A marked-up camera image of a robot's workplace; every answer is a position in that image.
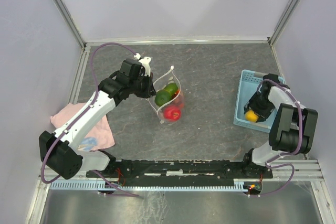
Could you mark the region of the yellow fruit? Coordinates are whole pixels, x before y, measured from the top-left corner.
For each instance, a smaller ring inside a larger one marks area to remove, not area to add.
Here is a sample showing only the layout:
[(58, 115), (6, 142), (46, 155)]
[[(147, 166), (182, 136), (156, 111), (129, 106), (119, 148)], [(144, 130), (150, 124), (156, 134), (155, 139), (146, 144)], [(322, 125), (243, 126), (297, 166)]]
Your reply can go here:
[(248, 110), (245, 113), (245, 120), (256, 123), (259, 120), (259, 116), (253, 110)]

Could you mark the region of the green round fruit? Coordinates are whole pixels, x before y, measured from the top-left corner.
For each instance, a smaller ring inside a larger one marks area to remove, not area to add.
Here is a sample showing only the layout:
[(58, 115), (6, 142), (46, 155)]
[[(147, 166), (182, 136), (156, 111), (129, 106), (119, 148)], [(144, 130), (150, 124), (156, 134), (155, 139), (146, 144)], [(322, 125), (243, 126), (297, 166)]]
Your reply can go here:
[(156, 93), (154, 102), (157, 106), (163, 106), (173, 99), (174, 93), (178, 90), (175, 82), (169, 83)]

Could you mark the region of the clear polka dot zip bag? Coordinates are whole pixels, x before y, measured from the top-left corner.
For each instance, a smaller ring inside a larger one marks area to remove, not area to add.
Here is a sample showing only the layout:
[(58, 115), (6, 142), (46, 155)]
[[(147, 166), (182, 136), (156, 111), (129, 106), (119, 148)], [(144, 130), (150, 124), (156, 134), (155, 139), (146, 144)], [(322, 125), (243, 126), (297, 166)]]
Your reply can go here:
[(160, 123), (173, 124), (182, 116), (184, 97), (179, 79), (174, 73), (174, 66), (154, 81), (156, 95), (148, 102), (159, 118)]

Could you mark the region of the bright red fruit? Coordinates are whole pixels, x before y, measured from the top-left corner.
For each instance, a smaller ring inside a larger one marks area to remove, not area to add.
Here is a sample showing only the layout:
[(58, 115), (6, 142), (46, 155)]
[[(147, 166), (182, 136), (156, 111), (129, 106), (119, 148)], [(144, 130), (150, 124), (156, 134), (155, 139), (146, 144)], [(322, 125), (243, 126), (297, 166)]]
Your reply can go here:
[(173, 100), (173, 104), (175, 104), (176, 106), (178, 106), (180, 109), (182, 109), (184, 107), (184, 96), (183, 96), (183, 92), (178, 89), (173, 96), (174, 100)]

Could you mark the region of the red round apple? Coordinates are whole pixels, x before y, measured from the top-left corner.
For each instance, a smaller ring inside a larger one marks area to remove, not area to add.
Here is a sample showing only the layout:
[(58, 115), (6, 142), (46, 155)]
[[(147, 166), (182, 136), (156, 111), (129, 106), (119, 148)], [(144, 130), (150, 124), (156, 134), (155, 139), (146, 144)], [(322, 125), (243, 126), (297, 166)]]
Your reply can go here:
[(169, 105), (163, 109), (163, 117), (164, 119), (176, 122), (181, 117), (181, 109), (176, 105)]

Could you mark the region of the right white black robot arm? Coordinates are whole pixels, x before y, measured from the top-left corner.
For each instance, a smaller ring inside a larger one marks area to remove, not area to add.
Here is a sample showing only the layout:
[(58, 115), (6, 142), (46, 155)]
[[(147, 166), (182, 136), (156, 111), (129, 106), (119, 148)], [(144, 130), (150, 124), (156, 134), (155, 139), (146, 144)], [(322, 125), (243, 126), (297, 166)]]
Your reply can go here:
[(244, 156), (241, 172), (246, 177), (263, 175), (270, 163), (285, 156), (307, 154), (312, 148), (318, 112), (302, 105), (278, 75), (267, 74), (245, 104), (244, 116), (249, 122), (260, 123), (272, 112), (276, 116), (268, 141)]

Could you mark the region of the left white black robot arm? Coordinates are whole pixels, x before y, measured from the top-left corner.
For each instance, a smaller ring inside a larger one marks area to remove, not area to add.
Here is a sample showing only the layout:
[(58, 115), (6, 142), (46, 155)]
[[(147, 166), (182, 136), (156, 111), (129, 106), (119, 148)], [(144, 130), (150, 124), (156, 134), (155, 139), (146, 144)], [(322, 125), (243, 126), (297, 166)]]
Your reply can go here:
[(110, 111), (131, 94), (139, 98), (155, 95), (150, 57), (126, 59), (120, 70), (102, 80), (89, 101), (64, 125), (39, 137), (41, 171), (51, 168), (59, 177), (73, 178), (78, 172), (98, 170), (110, 177), (116, 171), (115, 162), (103, 151), (78, 149), (89, 131)]

